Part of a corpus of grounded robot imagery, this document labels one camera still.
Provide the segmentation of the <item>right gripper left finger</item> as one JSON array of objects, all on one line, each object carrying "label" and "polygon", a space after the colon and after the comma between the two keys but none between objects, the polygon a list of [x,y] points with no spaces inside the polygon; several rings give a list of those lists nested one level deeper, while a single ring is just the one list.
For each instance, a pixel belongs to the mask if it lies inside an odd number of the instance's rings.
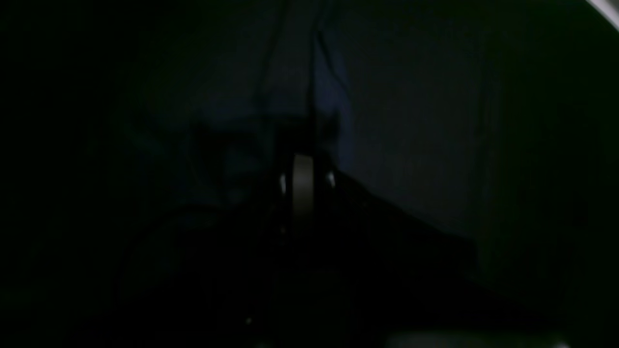
[{"label": "right gripper left finger", "polygon": [[314,159],[294,154],[279,178],[281,210],[289,228],[310,228],[314,220]]}]

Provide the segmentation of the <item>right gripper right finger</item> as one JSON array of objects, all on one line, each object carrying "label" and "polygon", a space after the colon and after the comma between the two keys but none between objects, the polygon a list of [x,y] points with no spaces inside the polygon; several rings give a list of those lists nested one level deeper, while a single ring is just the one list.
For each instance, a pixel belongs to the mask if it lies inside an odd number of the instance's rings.
[{"label": "right gripper right finger", "polygon": [[348,252],[408,252],[411,216],[345,174],[327,155],[315,158],[318,230]]}]

